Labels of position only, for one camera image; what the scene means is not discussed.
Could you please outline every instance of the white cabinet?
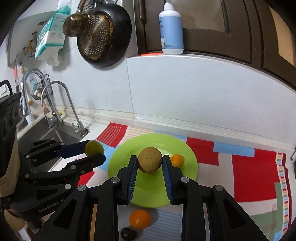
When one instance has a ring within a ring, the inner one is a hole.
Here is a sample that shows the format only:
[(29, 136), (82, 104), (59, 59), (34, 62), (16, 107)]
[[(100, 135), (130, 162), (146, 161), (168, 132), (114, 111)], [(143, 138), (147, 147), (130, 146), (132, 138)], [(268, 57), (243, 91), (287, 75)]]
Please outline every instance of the white cabinet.
[(33, 38), (32, 33), (38, 32), (57, 10), (58, 0), (36, 0), (16, 21), (9, 32), (6, 44), (7, 66), (15, 62), (15, 56), (27, 47)]

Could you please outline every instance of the patchwork tablecloth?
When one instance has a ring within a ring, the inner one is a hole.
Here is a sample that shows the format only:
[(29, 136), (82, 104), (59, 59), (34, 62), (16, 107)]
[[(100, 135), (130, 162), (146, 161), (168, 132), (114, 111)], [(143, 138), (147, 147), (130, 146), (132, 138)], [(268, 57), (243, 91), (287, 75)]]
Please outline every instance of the patchwork tablecloth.
[[(110, 123), (96, 138), (104, 146), (106, 162), (93, 172), (83, 175), (79, 184), (88, 187), (102, 184), (108, 179), (108, 164), (116, 148), (133, 137), (147, 133), (156, 132)], [(221, 184), (270, 241), (278, 241), (282, 237), (292, 219), (292, 200), (284, 153), (190, 137), (174, 137), (184, 141), (196, 155), (199, 163), (196, 181), (199, 184), (209, 187)], [(129, 215), (138, 208), (133, 205), (118, 207), (119, 231), (129, 226)], [(147, 210), (152, 216), (152, 225), (143, 230), (138, 240), (180, 240), (182, 206), (168, 205)]]

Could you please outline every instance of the tissue package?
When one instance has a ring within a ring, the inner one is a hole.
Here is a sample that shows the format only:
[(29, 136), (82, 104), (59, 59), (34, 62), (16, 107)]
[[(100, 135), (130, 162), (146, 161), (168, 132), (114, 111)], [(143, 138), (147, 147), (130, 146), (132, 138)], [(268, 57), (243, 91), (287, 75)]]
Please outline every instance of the tissue package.
[(57, 10), (41, 29), (35, 52), (35, 59), (45, 60), (49, 65), (58, 66), (58, 51), (63, 48), (65, 35), (63, 25), (70, 15), (69, 6)]

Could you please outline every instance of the bottle label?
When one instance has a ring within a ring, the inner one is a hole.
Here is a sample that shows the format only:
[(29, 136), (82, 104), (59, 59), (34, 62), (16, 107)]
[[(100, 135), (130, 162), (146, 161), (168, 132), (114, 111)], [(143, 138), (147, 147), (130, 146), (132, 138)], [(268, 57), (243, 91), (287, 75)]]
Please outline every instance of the bottle label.
[(159, 18), (161, 47), (163, 49), (183, 49), (182, 20), (175, 16)]

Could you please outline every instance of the black olive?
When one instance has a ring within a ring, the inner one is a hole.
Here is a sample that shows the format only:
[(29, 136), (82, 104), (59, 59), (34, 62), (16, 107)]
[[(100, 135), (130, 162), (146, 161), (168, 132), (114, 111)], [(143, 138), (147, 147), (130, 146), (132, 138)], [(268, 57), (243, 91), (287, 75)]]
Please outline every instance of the black olive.
[(126, 241), (132, 241), (137, 238), (137, 232), (135, 230), (130, 229), (130, 228), (123, 228), (120, 231), (120, 235)]

